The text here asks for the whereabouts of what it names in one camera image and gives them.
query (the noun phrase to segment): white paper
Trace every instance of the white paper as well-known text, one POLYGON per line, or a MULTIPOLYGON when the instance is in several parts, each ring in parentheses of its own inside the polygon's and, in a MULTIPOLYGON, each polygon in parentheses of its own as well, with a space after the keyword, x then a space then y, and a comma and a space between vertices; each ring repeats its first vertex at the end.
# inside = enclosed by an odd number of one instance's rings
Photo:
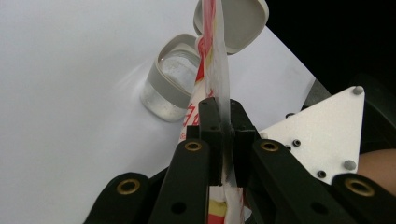
MULTIPOLYGON (((3 0, 0 223, 81 223, 113 177, 169 164, 181 122, 139 101, 195 0, 3 0)), ((258 130, 298 111, 314 81, 268 30, 230 56, 231 96, 258 130)))

